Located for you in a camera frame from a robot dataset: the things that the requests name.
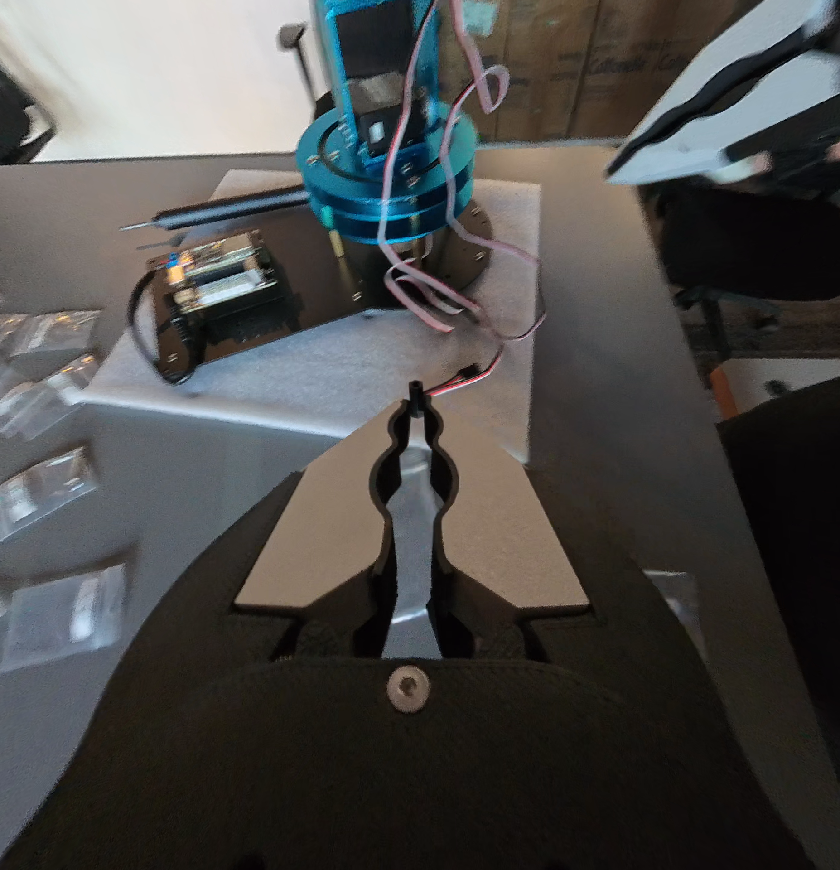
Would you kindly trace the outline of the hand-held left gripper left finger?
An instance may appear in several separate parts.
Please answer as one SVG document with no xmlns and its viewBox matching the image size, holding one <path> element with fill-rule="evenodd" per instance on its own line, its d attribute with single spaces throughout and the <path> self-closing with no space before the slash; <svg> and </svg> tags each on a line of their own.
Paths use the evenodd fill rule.
<svg viewBox="0 0 840 870">
<path fill-rule="evenodd" d="M 399 489 L 410 404 L 398 400 L 310 463 L 234 606 L 385 639 L 396 603 L 388 504 Z"/>
</svg>

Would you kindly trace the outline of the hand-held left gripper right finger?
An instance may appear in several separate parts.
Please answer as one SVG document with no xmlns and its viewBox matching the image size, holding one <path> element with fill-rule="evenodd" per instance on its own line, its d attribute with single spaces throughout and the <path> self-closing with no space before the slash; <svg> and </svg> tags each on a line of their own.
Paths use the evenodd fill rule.
<svg viewBox="0 0 840 870">
<path fill-rule="evenodd" d="M 425 407 L 434 519 L 430 621 L 438 639 L 495 639 L 588 614 L 589 597 L 523 464 L 458 415 Z"/>
</svg>

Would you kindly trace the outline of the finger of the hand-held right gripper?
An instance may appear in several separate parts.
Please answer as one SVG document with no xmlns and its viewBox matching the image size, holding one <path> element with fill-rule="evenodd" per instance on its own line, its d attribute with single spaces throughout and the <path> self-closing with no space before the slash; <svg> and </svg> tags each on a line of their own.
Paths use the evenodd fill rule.
<svg viewBox="0 0 840 870">
<path fill-rule="evenodd" d="M 830 24 L 828 1 L 763 1 L 702 49 L 629 136 L 665 138 L 710 114 L 745 82 L 808 49 Z"/>
<path fill-rule="evenodd" d="M 654 141 L 630 141 L 607 167 L 610 183 L 653 183 L 697 175 L 735 177 L 758 155 L 799 147 L 840 103 L 840 55 L 804 53 L 745 82 L 724 107 Z"/>
</svg>

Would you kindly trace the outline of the blue toy robot arm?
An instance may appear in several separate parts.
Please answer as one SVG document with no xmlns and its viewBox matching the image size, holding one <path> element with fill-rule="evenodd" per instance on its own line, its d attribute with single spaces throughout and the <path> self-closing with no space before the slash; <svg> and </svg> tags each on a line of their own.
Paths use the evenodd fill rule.
<svg viewBox="0 0 840 870">
<path fill-rule="evenodd" d="M 310 207 L 337 248 L 349 241 L 373 245 L 387 269 L 393 299 L 445 334 L 441 315 L 466 312 L 493 333 L 480 304 L 454 279 L 404 258 L 397 245 L 421 245 L 437 233 L 470 245 L 461 215 L 473 194 L 478 134 L 457 104 L 438 88 L 437 2 L 310 2 L 332 108 L 316 117 L 296 153 Z M 136 349 L 165 383 L 187 382 L 203 365 L 208 345 L 179 328 L 156 335 L 161 312 L 154 271 L 133 289 L 127 321 Z"/>
</svg>

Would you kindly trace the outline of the black electric screwdriver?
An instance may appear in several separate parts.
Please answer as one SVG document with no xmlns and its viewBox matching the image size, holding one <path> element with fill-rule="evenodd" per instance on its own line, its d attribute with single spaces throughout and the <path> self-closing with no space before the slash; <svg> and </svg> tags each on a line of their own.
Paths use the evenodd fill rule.
<svg viewBox="0 0 840 870">
<path fill-rule="evenodd" d="M 209 223 L 246 218 L 306 205 L 309 192 L 302 184 L 281 189 L 263 190 L 230 198 L 218 198 L 204 203 L 184 205 L 157 212 L 148 221 L 122 226 L 121 232 L 156 227 L 167 232 L 184 230 Z"/>
</svg>

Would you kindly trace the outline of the dark grey desk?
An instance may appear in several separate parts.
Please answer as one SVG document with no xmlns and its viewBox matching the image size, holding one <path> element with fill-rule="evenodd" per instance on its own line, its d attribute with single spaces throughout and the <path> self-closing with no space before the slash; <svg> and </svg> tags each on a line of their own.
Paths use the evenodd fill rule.
<svg viewBox="0 0 840 870">
<path fill-rule="evenodd" d="M 711 674 L 763 786 L 816 864 L 840 868 L 840 793 L 679 320 L 631 189 L 600 147 L 484 150 L 478 175 L 542 186 L 542 287 L 531 471 L 572 558 L 698 581 Z M 120 336 L 163 235 L 120 232 L 195 203 L 230 169 L 287 155 L 0 167 L 0 288 L 9 309 L 92 309 Z M 100 487 L 0 545 L 0 580 L 121 553 L 134 633 L 199 552 L 331 440 L 119 409 L 78 411 L 43 440 L 0 439 L 0 483 L 88 443 Z"/>
</svg>

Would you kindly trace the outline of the black office chair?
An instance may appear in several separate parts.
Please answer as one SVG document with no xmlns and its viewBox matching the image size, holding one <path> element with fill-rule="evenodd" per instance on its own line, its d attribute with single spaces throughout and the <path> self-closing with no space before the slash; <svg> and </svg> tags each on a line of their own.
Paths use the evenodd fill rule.
<svg viewBox="0 0 840 870">
<path fill-rule="evenodd" d="M 658 256 L 679 310 L 702 314 L 716 364 L 732 358 L 722 303 L 779 326 L 779 303 L 840 297 L 840 208 L 723 187 L 666 185 L 657 195 Z"/>
</svg>

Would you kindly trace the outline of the white foam mat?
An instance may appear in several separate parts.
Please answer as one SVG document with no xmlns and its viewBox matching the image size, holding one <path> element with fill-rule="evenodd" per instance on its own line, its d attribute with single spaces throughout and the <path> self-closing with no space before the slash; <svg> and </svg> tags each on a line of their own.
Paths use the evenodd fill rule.
<svg viewBox="0 0 840 870">
<path fill-rule="evenodd" d="M 540 184 L 479 179 L 474 199 L 496 239 L 538 254 Z M 505 332 L 522 331 L 534 320 L 536 275 L 517 257 L 492 253 L 478 297 Z M 490 376 L 439 403 L 487 430 L 523 463 L 530 453 L 533 342 L 508 343 Z M 444 335 L 408 312 L 373 310 L 207 364 L 186 385 L 173 387 L 154 373 L 125 330 L 82 401 L 341 438 L 406 396 L 411 380 L 434 386 L 467 364 L 487 364 L 494 352 L 472 324 Z"/>
</svg>

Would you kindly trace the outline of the group of small parts bags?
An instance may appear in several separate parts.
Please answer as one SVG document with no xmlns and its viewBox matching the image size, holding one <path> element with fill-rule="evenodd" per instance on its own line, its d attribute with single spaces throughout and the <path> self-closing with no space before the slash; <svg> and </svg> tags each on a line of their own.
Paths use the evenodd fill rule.
<svg viewBox="0 0 840 870">
<path fill-rule="evenodd" d="M 83 405 L 100 361 L 91 339 L 98 309 L 0 311 L 0 439 L 31 444 Z M 35 462 L 0 483 L 0 545 L 100 487 L 87 445 Z M 126 580 L 120 563 L 0 589 L 6 622 L 0 671 L 112 647 L 121 633 Z"/>
</svg>

